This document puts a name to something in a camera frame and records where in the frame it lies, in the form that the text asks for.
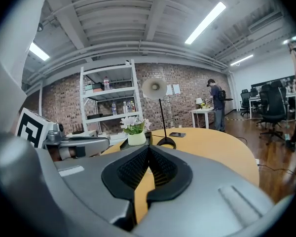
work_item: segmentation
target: flower pot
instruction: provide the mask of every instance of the flower pot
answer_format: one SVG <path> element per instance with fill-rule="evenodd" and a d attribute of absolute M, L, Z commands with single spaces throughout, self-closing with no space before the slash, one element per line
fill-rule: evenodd
<path fill-rule="evenodd" d="M 143 145 L 146 142 L 146 136 L 144 131 L 139 134 L 128 134 L 128 144 L 130 146 Z"/>

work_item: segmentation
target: floor lamp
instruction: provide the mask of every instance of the floor lamp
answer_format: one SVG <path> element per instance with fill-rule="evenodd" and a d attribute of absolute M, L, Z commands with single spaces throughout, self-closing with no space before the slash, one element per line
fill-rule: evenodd
<path fill-rule="evenodd" d="M 167 84 L 159 79 L 159 78 L 150 78 L 146 80 L 143 84 L 143 93 L 146 95 L 146 97 L 156 100 L 159 99 L 160 109 L 161 109 L 161 115 L 162 115 L 162 122 L 163 122 L 163 129 L 164 129 L 164 138 L 162 138 L 157 145 L 171 145 L 174 149 L 177 148 L 176 143 L 173 139 L 167 137 L 166 133 L 166 125 L 164 123 L 164 116 L 163 116 L 163 110 L 161 105 L 161 98 L 163 98 L 167 93 Z"/>

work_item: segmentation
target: water bottle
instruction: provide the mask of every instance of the water bottle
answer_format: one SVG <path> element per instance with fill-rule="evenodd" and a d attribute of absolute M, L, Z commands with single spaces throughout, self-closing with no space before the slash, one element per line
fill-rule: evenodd
<path fill-rule="evenodd" d="M 112 103 L 112 112 L 113 112 L 113 115 L 117 115 L 116 103 L 115 102 Z"/>
<path fill-rule="evenodd" d="M 132 112 L 132 107 L 130 105 L 130 101 L 127 102 L 127 113 L 131 113 Z"/>
<path fill-rule="evenodd" d="M 110 81 L 109 81 L 108 77 L 104 77 L 103 84 L 104 84 L 104 90 L 110 89 Z"/>
<path fill-rule="evenodd" d="M 131 105 L 132 112 L 134 113 L 136 111 L 134 102 L 130 101 L 130 105 Z"/>
<path fill-rule="evenodd" d="M 123 105 L 123 112 L 128 113 L 128 108 L 127 108 L 126 102 L 124 101 L 123 104 L 124 104 Z"/>

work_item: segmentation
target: lamp base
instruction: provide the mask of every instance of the lamp base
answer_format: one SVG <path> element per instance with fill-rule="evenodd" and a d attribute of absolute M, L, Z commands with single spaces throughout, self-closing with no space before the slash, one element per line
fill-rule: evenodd
<path fill-rule="evenodd" d="M 158 143 L 157 143 L 158 146 L 162 146 L 162 145 L 171 145 L 173 147 L 173 149 L 176 149 L 177 148 L 177 145 L 176 143 L 174 142 L 173 139 L 171 138 L 168 138 L 168 137 L 165 137 L 165 138 L 162 138 Z"/>

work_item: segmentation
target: smartphone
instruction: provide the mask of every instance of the smartphone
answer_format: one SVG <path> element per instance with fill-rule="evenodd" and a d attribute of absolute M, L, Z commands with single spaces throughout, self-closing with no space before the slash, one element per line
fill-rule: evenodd
<path fill-rule="evenodd" d="M 182 133 L 182 132 L 172 132 L 172 133 L 170 133 L 170 136 L 172 136 L 172 137 L 183 138 L 185 135 L 186 135 L 186 133 Z"/>

